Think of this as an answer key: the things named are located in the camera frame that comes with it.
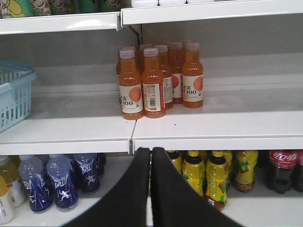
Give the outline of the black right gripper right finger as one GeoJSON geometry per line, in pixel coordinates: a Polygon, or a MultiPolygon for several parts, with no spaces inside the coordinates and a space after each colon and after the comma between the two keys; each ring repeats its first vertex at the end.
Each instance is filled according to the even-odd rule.
{"type": "Polygon", "coordinates": [[[186,182],[164,148],[152,149],[151,208],[155,227],[240,227],[186,182]]]}

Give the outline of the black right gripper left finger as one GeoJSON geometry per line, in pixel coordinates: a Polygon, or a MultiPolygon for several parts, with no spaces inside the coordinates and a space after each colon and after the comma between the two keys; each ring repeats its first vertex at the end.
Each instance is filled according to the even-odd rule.
{"type": "Polygon", "coordinates": [[[140,148],[115,186],[65,227],[145,227],[150,150],[140,148]]]}

